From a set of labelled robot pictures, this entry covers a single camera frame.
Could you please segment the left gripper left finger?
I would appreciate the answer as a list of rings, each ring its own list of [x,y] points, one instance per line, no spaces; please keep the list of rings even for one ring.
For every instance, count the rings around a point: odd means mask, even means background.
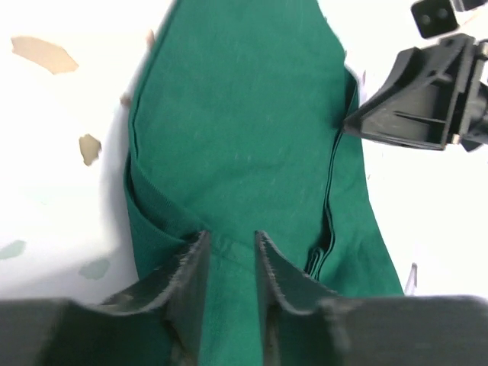
[[[196,365],[210,262],[202,232],[163,266],[98,305],[3,300],[3,365]]]

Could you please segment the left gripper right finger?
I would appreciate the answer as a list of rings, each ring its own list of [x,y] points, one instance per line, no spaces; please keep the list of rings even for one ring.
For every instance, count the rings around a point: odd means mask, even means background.
[[[266,365],[482,366],[487,301],[480,297],[342,297],[255,234]]]

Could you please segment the green surgical drape cloth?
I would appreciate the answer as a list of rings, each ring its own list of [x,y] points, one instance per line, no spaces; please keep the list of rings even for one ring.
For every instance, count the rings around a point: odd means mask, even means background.
[[[199,362],[260,365],[254,234],[338,294],[403,292],[368,197],[345,52],[315,1],[175,4],[133,96],[124,177],[147,276],[211,234]]]

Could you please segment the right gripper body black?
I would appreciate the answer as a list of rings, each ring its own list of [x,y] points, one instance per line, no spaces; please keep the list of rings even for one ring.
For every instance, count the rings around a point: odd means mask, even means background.
[[[454,94],[445,144],[461,145],[473,152],[487,144],[487,83],[483,69],[487,62],[487,40],[475,40],[466,34],[444,38],[444,45],[454,52],[450,67]]]

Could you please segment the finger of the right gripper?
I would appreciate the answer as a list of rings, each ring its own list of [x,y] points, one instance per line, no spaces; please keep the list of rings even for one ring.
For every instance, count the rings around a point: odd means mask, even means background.
[[[443,150],[468,132],[474,78],[471,36],[403,50],[382,87],[344,119],[343,130],[394,146]]]

